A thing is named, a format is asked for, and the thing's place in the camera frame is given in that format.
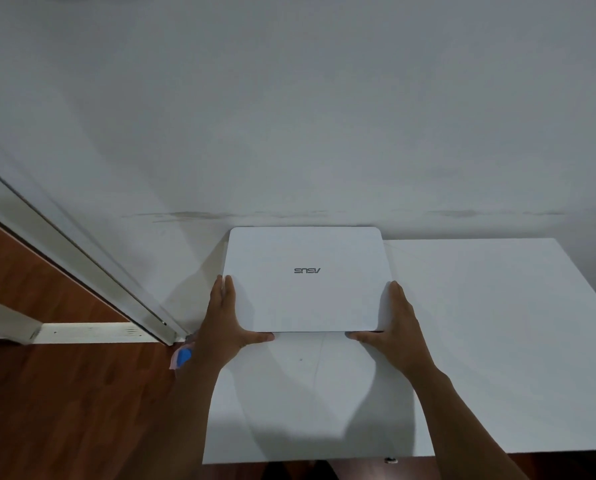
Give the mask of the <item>person's left hand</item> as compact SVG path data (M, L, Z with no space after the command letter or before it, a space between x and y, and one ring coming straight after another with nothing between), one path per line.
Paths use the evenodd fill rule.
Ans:
M245 346L238 346L244 329L236 316L236 289L232 276L218 275L210 292L206 315L195 339L191 359L214 370L222 369Z

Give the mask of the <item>person's right hand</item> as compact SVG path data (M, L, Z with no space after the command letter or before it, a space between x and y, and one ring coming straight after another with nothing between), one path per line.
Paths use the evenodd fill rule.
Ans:
M382 346L373 346L407 379L414 379L436 365L423 337L413 306L402 286L392 281L388 287L391 321L380 331L384 334Z

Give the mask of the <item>white laptop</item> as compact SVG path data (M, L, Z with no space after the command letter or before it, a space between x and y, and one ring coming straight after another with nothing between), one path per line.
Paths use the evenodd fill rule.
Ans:
M223 274L246 330L382 331L390 323L392 273L375 227L235 227Z

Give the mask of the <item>person's right forearm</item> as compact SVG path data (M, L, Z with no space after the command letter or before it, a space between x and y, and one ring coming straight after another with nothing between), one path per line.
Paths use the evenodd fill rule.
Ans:
M442 480L528 480L434 364L406 378L422 407Z

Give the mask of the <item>person's left forearm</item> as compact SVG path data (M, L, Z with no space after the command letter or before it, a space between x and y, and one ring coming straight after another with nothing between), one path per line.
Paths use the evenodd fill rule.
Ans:
M214 387L227 358L196 352L115 480L196 480Z

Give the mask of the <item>white table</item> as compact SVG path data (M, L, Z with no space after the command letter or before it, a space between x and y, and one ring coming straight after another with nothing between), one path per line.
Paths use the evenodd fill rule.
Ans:
M556 240L385 247L420 369L343 332L276 333L220 373L204 464L432 456L435 372L505 452L596 451L596 292Z

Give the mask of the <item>blue and pink object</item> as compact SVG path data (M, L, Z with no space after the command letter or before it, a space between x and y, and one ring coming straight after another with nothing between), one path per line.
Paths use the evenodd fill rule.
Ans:
M169 369L172 371L177 371L180 369L187 361L190 360L192 353L192 344L183 344L181 347L178 347L172 354Z

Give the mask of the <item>white door frame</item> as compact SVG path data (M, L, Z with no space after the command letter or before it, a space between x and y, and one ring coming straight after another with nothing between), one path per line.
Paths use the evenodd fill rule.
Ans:
M162 321L1 177L0 229L156 341L172 345L182 339L179 326Z

